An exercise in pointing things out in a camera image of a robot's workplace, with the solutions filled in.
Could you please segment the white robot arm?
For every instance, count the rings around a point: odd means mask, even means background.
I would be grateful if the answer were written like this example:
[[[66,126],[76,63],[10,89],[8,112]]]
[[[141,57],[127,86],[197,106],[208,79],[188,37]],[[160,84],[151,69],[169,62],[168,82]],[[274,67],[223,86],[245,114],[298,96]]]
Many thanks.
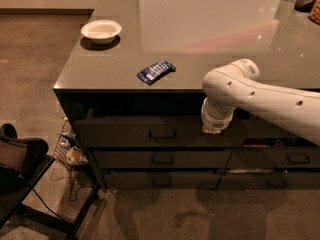
[[[261,84],[257,65],[241,59],[208,72],[201,108],[203,131],[226,129],[239,108],[320,145],[320,93]]]

